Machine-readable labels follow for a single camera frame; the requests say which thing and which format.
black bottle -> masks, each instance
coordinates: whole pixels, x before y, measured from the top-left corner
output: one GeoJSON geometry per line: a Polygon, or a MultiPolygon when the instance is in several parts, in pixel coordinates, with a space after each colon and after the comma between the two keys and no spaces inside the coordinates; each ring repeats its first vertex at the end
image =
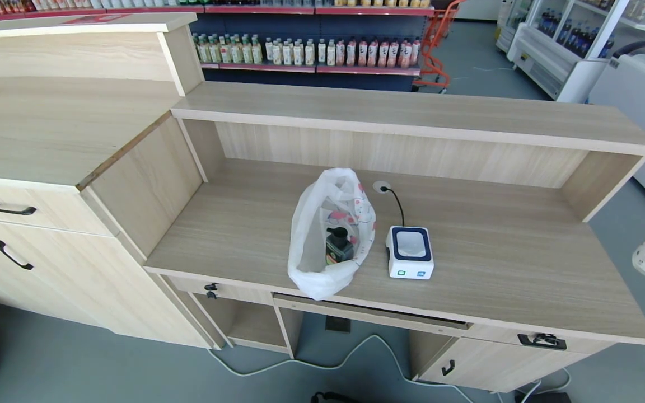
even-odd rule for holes
{"type": "Polygon", "coordinates": [[[328,265],[345,262],[353,258],[355,248],[348,241],[348,230],[343,227],[328,228],[330,235],[325,239],[325,260],[328,265]]]}

black cable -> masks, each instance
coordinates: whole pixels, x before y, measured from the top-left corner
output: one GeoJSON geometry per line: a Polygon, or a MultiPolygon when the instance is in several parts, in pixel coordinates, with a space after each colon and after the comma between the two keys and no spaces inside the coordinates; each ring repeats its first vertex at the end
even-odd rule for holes
{"type": "Polygon", "coordinates": [[[392,189],[390,189],[387,186],[381,186],[380,190],[381,191],[391,191],[392,194],[395,195],[395,200],[397,200],[397,206],[400,208],[400,215],[402,216],[402,227],[404,227],[405,226],[405,212],[402,210],[402,204],[400,203],[399,197],[397,197],[397,193],[395,193],[395,191],[393,191],[392,189]]]}

power cord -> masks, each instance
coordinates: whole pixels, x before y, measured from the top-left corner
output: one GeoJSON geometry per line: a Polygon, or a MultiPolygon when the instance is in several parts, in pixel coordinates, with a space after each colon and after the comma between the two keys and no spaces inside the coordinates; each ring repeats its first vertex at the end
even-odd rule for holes
{"type": "MultiPolygon", "coordinates": [[[[358,350],[367,341],[372,340],[372,339],[377,339],[377,340],[381,341],[382,344],[384,344],[385,347],[387,347],[387,350],[389,350],[390,354],[392,354],[392,358],[395,360],[395,364],[397,365],[397,370],[399,371],[400,376],[402,377],[402,380],[404,380],[405,382],[412,383],[413,385],[421,385],[423,387],[453,388],[453,390],[456,390],[456,392],[458,392],[459,395],[461,395],[464,398],[464,400],[468,401],[468,403],[474,403],[469,398],[469,396],[466,395],[466,393],[464,393],[460,388],[456,387],[455,385],[445,385],[444,383],[425,383],[425,382],[413,381],[411,379],[405,378],[404,373],[402,372],[402,367],[400,367],[400,362],[397,360],[397,356],[395,355],[395,352],[392,351],[392,347],[390,347],[390,345],[387,344],[387,341],[385,341],[385,339],[383,339],[381,336],[379,336],[377,334],[371,334],[368,337],[366,337],[363,341],[358,343],[358,345],[355,346],[354,349],[350,350],[348,355],[345,356],[345,359],[343,359],[343,361],[340,362],[340,364],[333,365],[332,367],[324,367],[324,365],[311,364],[309,362],[304,362],[304,360],[287,359],[287,360],[282,360],[281,362],[279,362],[277,364],[272,364],[272,365],[269,365],[268,367],[257,369],[257,370],[252,371],[252,372],[242,373],[242,372],[238,372],[238,371],[232,369],[228,364],[226,364],[222,359],[220,359],[220,357],[218,357],[217,355],[213,354],[212,350],[208,350],[208,352],[210,353],[210,355],[212,355],[213,359],[217,360],[217,362],[219,362],[220,365],[223,365],[223,367],[225,369],[227,369],[228,372],[230,372],[233,375],[236,375],[238,377],[251,377],[253,375],[258,375],[258,373],[263,373],[263,372],[268,371],[269,369],[274,369],[274,368],[277,368],[277,367],[281,367],[282,365],[289,364],[289,363],[295,363],[295,364],[305,365],[305,367],[316,368],[316,369],[324,369],[326,371],[330,371],[330,370],[342,368],[343,365],[345,365],[345,363],[348,362],[348,359],[350,359],[351,355],[353,355],[356,352],[356,350],[358,350]]],[[[571,382],[571,375],[569,376],[569,380],[567,380],[567,382],[564,383],[564,385],[562,385],[561,387],[558,387],[558,388],[554,388],[553,390],[560,390],[560,388],[564,388],[567,385],[569,385],[570,382],[571,382]]],[[[522,403],[525,403],[525,401],[527,401],[527,399],[529,399],[529,396],[531,396],[532,393],[534,393],[534,391],[537,390],[539,385],[541,385],[541,380],[535,381],[535,386],[532,388],[532,390],[530,390],[529,392],[526,393],[526,395],[524,396],[524,400],[522,400],[522,403]]],[[[546,393],[546,392],[552,392],[552,390],[547,390],[547,391],[544,391],[542,393],[546,393]]],[[[497,397],[499,397],[499,400],[502,401],[502,396],[500,396],[499,393],[497,393],[497,397]]]]}
{"type": "Polygon", "coordinates": [[[395,195],[395,200],[397,200],[397,206],[400,208],[400,215],[402,216],[402,227],[404,227],[405,226],[405,212],[402,210],[402,204],[400,203],[399,197],[397,197],[397,193],[395,193],[395,191],[393,191],[392,189],[390,189],[387,186],[381,186],[380,190],[383,191],[383,192],[391,191],[392,194],[395,195]]]}

orange shopping cart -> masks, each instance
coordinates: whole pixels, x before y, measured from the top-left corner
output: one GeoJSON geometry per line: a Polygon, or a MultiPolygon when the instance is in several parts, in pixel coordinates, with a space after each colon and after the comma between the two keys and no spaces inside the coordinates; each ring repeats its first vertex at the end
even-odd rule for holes
{"type": "Polygon", "coordinates": [[[440,94],[447,92],[447,85],[450,84],[450,76],[445,72],[445,66],[440,59],[432,56],[432,51],[437,48],[442,42],[442,38],[446,38],[450,33],[452,21],[459,10],[459,3],[464,0],[453,0],[446,8],[442,10],[435,10],[432,18],[430,18],[429,25],[424,32],[422,39],[422,46],[420,47],[420,79],[412,82],[414,84],[412,90],[417,91],[420,87],[425,85],[433,85],[441,87],[440,94]],[[435,74],[434,81],[425,81],[423,79],[427,74],[435,74]]]}

white scanner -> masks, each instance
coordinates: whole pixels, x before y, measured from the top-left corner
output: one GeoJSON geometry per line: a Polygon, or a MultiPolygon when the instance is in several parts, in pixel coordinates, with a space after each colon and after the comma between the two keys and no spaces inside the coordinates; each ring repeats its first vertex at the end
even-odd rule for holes
{"type": "Polygon", "coordinates": [[[385,240],[390,277],[429,280],[434,261],[429,232],[422,227],[390,227],[385,240]]]}

